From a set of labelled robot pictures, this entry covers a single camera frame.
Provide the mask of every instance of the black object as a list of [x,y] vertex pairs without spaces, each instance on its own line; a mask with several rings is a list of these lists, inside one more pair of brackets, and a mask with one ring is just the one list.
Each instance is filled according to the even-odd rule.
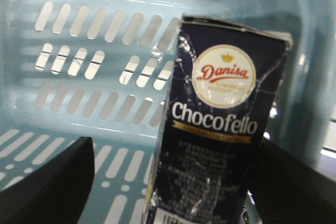
[[336,182],[265,141],[250,191],[263,224],[335,224]]
[[91,191],[92,138],[81,137],[0,193],[0,224],[76,224]]

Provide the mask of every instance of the basket slot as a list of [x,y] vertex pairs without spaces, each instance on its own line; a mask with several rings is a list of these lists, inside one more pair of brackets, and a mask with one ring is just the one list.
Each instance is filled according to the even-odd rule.
[[105,58],[105,54],[103,51],[98,50],[95,55],[93,56],[91,63],[89,64],[88,69],[85,72],[85,77],[88,80],[92,80],[96,73],[98,72],[100,65],[102,64],[103,60]]
[[153,104],[153,99],[151,99],[149,97],[147,97],[143,100],[142,104],[140,105],[139,110],[137,111],[137,113],[135,114],[135,116],[132,120],[134,124],[140,124],[142,122],[142,120],[144,119],[144,117],[148,113],[148,110],[150,109],[152,104]]
[[67,85],[61,84],[59,86],[59,88],[57,90],[57,93],[56,93],[56,95],[55,95],[55,97],[54,97],[54,99],[53,99],[53,101],[50,105],[50,108],[53,111],[55,111],[55,112],[59,111],[59,109],[60,109],[60,107],[63,103],[63,100],[64,100],[65,96],[67,95],[68,91],[69,91],[69,87]]
[[140,39],[140,45],[142,47],[146,48],[152,43],[161,25],[162,25],[162,17],[160,15],[155,15],[150,21],[148,27],[146,28],[145,32],[143,33]]
[[35,100],[35,107],[38,109],[41,109],[44,107],[46,100],[51,92],[51,82],[45,82],[43,83],[43,86]]
[[114,17],[113,20],[111,21],[111,24],[105,34],[105,40],[107,42],[112,42],[114,41],[123,21],[125,20],[126,13],[123,10],[118,10]]
[[126,158],[127,152],[128,149],[126,148],[121,148],[118,150],[117,154],[115,155],[113,161],[111,162],[109,168],[105,173],[105,176],[107,178],[115,178],[117,176],[119,169]]
[[105,18],[107,16],[107,10],[105,8],[99,8],[96,12],[95,18],[88,30],[87,36],[89,39],[95,39]]
[[0,145],[3,145],[8,140],[10,140],[12,137],[14,137],[17,133],[19,133],[19,130],[17,129],[11,129],[7,131],[5,134],[0,136]]
[[53,74],[59,74],[62,70],[62,67],[67,60],[67,57],[70,53],[70,48],[68,46],[62,46],[55,61],[54,64],[51,67],[51,72]]
[[47,1],[44,4],[44,6],[43,6],[43,8],[40,12],[40,15],[37,18],[36,24],[35,24],[35,29],[37,31],[43,31],[44,30],[53,9],[54,9],[53,2]]
[[124,101],[124,104],[121,106],[118,115],[117,115],[117,121],[123,122],[125,121],[128,113],[130,112],[131,108],[133,107],[135,103],[135,96],[129,95]]
[[85,48],[80,48],[78,49],[70,67],[69,67],[69,70],[68,70],[68,74],[72,77],[75,77],[77,76],[78,74],[78,71],[80,69],[80,67],[82,66],[83,64],[83,61],[85,60],[86,58],[86,55],[87,55],[87,51]]
[[125,67],[125,69],[121,73],[121,76],[119,77],[120,84],[122,84],[122,85],[128,84],[128,82],[130,81],[133,73],[137,69],[139,63],[140,63],[140,58],[138,56],[134,55],[130,58],[129,62],[127,63],[127,65]]
[[137,32],[143,22],[144,16],[142,13],[136,13],[134,14],[123,38],[122,38],[122,42],[125,45],[130,45],[133,41],[133,39],[135,38],[135,36],[137,35]]
[[73,97],[71,98],[68,106],[67,106],[67,112],[69,114],[74,114],[77,109],[78,109],[78,106],[80,104],[80,102],[82,101],[83,97],[85,95],[85,89],[84,88],[78,88]]
[[166,51],[169,48],[170,44],[172,43],[177,34],[179,23],[180,23],[179,18],[173,18],[170,21],[167,29],[164,31],[161,39],[159,40],[158,43],[159,49]]
[[19,162],[25,160],[29,155],[31,155],[36,149],[38,149],[44,142],[49,139],[49,135],[41,135],[36,140],[34,140],[27,148],[21,151],[14,160]]
[[65,22],[67,21],[69,14],[71,12],[71,6],[67,3],[63,4],[61,11],[59,12],[56,21],[54,23],[54,26],[52,27],[54,34],[60,34],[62,32],[62,29],[64,27]]
[[2,190],[7,189],[8,187],[18,183],[19,181],[21,181],[22,179],[24,179],[23,176],[17,176],[15,178],[13,178]]
[[162,101],[159,105],[159,107],[157,108],[157,110],[155,111],[154,115],[152,116],[149,125],[151,127],[157,127],[161,121],[161,116],[162,116],[162,112],[163,112],[163,107],[164,107],[164,101]]
[[112,111],[112,109],[114,108],[115,104],[117,103],[119,98],[118,93],[116,92],[112,92],[109,97],[107,98],[103,108],[100,111],[100,118],[102,119],[107,119]]
[[95,174],[99,171],[100,167],[104,163],[105,159],[107,158],[111,150],[112,150],[112,146],[110,145],[105,145],[101,148],[101,150],[99,151],[99,153],[94,159]]
[[111,205],[104,224],[118,224],[126,206],[126,202],[127,197],[125,195],[117,195]]
[[140,165],[142,163],[143,160],[143,156],[144,156],[144,152],[143,151],[136,151],[132,157],[131,163],[127,169],[127,172],[125,174],[124,179],[127,182],[132,182],[135,180],[136,175],[138,174]]
[[65,141],[65,138],[58,137],[53,140],[43,151],[41,151],[32,161],[33,165],[42,164],[51,154]]
[[17,140],[13,141],[9,146],[0,151],[0,158],[8,156],[14,150],[23,145],[33,135],[34,135],[33,132],[27,132],[22,136],[20,136]]
[[167,83],[170,75],[172,74],[173,65],[174,65],[174,62],[171,60],[166,62],[166,64],[164,65],[163,69],[161,70],[157,79],[154,82],[154,89],[156,90],[163,89],[164,85]]
[[38,56],[36,63],[35,63],[35,69],[37,71],[44,70],[51,52],[52,52],[52,44],[50,43],[44,44],[42,51],[40,55]]
[[137,86],[139,88],[143,88],[146,86],[149,78],[152,76],[155,68],[157,67],[157,59],[151,58],[148,60],[146,66],[143,68],[141,74],[139,75],[137,79]]
[[93,113],[94,109],[96,108],[101,96],[102,96],[102,92],[100,90],[95,90],[92,93],[88,103],[86,104],[86,106],[83,110],[83,115],[84,116],[87,116],[87,117],[92,116],[92,113]]
[[70,28],[71,36],[78,36],[82,30],[83,24],[89,15],[90,9],[87,6],[81,6],[78,10],[75,20]]
[[142,210],[144,206],[144,199],[138,199],[134,206],[134,211],[129,224],[138,224],[141,220]]
[[151,168],[152,168],[152,162],[153,162],[153,159],[154,159],[154,155],[152,154],[152,155],[151,155],[151,158],[149,159],[148,165],[147,165],[147,169],[146,169],[145,176],[143,177],[143,183],[144,183],[145,185],[148,184],[148,180],[149,180],[149,175],[150,175],[150,173],[151,173]]

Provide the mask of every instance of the shopping basket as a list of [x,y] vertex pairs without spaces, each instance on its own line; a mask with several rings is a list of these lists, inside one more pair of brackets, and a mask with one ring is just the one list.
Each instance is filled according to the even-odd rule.
[[333,0],[0,4],[0,189],[92,136],[96,176],[79,223],[139,223],[183,13],[292,34],[268,134],[316,160],[334,86]]

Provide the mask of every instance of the barcode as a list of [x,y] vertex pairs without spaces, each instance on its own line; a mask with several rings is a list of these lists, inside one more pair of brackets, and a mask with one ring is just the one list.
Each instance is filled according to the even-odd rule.
[[162,224],[188,224],[187,222],[180,221],[174,217],[165,215]]
[[154,224],[197,224],[180,218],[170,212],[158,208],[155,215]]

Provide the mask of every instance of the snack package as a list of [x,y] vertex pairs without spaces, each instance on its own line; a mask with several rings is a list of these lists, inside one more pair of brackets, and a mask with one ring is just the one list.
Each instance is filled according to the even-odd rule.
[[237,224],[290,35],[184,16],[143,224]]

